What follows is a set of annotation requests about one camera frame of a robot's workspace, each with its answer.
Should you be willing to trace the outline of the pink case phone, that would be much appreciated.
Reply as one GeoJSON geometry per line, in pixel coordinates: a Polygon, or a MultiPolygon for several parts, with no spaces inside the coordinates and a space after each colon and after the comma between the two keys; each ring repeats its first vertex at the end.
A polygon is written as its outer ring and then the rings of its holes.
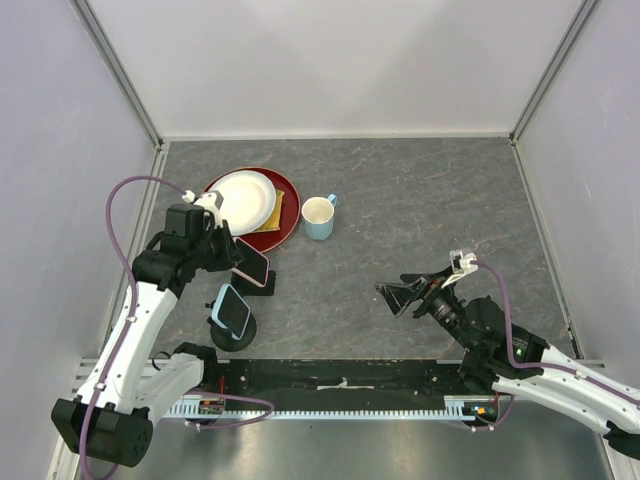
{"type": "Polygon", "coordinates": [[[264,287],[269,278],[269,259],[242,238],[235,238],[234,242],[242,260],[231,271],[257,287],[264,287]]]}

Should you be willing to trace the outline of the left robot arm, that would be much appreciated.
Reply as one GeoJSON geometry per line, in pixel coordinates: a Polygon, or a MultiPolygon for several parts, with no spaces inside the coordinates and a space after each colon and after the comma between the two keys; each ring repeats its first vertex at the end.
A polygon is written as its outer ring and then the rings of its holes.
{"type": "Polygon", "coordinates": [[[167,317],[200,270],[227,271],[241,261],[228,223],[214,206],[178,203],[163,229],[134,259],[120,314],[93,371],[71,400],[59,399],[51,419],[67,447],[113,467],[134,467],[155,425],[188,391],[208,393],[219,382],[214,348],[184,342],[147,381],[142,373],[167,317]]]}

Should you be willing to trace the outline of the blue case phone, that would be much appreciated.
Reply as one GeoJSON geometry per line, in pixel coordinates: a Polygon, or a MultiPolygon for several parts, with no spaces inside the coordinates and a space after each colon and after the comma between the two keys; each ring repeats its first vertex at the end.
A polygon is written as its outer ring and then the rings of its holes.
{"type": "Polygon", "coordinates": [[[223,284],[211,307],[213,324],[228,331],[234,340],[239,340],[248,326],[251,311],[248,304],[231,284],[223,284]]]}

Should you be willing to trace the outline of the black folding phone stand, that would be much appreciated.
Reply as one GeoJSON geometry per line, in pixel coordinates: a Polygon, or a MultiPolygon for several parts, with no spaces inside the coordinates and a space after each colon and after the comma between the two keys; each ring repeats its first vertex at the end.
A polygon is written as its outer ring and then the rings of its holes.
{"type": "Polygon", "coordinates": [[[268,297],[275,293],[276,272],[270,270],[268,272],[267,282],[264,286],[257,286],[249,280],[233,273],[231,276],[231,285],[243,297],[268,297]]]}

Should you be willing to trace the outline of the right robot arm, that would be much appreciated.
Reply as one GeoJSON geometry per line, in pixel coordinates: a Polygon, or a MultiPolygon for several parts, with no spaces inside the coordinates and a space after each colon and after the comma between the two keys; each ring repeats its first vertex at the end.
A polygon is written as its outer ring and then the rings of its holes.
{"type": "Polygon", "coordinates": [[[547,340],[513,323],[506,283],[498,269],[469,255],[448,268],[404,274],[398,283],[375,284],[395,316],[408,308],[431,316],[463,347],[458,381],[467,392],[490,389],[568,416],[600,434],[615,451],[639,457],[639,391],[562,353],[547,340]],[[502,301],[468,304],[455,285],[478,269],[491,272],[502,301]]]}

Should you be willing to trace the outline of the black round phone stand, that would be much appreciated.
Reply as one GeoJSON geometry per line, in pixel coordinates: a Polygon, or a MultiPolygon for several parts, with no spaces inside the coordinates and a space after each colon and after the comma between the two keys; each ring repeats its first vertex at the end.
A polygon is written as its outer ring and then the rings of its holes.
{"type": "Polygon", "coordinates": [[[218,308],[220,301],[212,300],[206,304],[207,308],[211,308],[211,313],[207,318],[210,326],[210,336],[213,343],[223,351],[238,352],[246,349],[255,339],[257,334],[257,322],[248,306],[243,305],[240,308],[240,319],[244,320],[244,330],[242,334],[235,338],[233,332],[218,324],[218,308]]]}

